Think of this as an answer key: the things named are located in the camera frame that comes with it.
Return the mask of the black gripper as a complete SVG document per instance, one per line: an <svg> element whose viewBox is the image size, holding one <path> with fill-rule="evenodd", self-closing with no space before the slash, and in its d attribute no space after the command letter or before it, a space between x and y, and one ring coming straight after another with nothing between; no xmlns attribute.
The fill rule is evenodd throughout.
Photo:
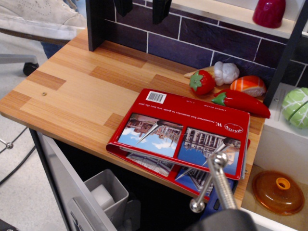
<svg viewBox="0 0 308 231"><path fill-rule="evenodd" d="M205 219L186 228L186 231L257 231L252 217L241 210L234 199L230 184L224 173L228 164L228 156L219 151L208 158L210 175L205 180L203 188L196 198L190 201L190 209L194 213L201 213L205 208L204 197L210 184L214 183L222 211L208 216Z"/></svg>

